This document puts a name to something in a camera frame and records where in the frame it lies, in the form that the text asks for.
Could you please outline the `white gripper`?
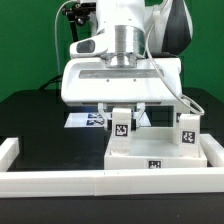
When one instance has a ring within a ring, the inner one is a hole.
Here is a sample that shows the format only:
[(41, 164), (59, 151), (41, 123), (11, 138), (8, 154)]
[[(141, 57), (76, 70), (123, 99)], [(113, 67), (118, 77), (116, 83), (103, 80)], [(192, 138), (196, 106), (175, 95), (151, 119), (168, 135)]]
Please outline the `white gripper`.
[(61, 97), (69, 106), (99, 103), (105, 130), (112, 129), (106, 103), (137, 103), (132, 109), (132, 127), (137, 129), (145, 103), (175, 100), (149, 59), (138, 60), (136, 68), (107, 68), (101, 58), (72, 59), (64, 70)]

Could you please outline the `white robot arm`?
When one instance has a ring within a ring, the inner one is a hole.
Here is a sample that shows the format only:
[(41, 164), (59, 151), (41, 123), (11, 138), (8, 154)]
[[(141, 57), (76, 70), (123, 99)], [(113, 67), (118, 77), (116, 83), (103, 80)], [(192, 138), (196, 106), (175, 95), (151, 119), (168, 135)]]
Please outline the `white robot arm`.
[(188, 108), (182, 94), (181, 60), (190, 44), (192, 20), (184, 0), (83, 0), (92, 35), (70, 45), (61, 98), (70, 107), (95, 105), (91, 123), (111, 129), (123, 109), (138, 127), (148, 106)]

